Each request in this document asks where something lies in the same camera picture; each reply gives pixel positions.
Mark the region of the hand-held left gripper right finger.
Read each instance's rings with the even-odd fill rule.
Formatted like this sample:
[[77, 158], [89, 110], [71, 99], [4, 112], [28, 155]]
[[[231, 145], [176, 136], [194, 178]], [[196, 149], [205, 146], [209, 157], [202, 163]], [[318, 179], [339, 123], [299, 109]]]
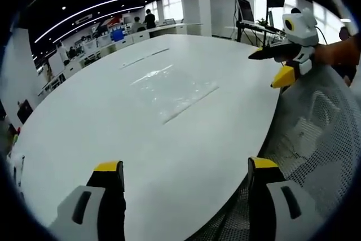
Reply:
[[278, 165], [248, 159], [249, 240], [310, 240], [324, 220], [315, 200]]

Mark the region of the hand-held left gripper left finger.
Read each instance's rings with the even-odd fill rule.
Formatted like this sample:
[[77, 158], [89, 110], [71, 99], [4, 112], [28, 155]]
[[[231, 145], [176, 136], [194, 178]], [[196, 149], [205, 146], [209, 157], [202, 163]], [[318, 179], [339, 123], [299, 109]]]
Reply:
[[125, 240], [124, 192], [123, 162], [99, 164], [87, 184], [58, 205], [50, 231], [57, 240]]

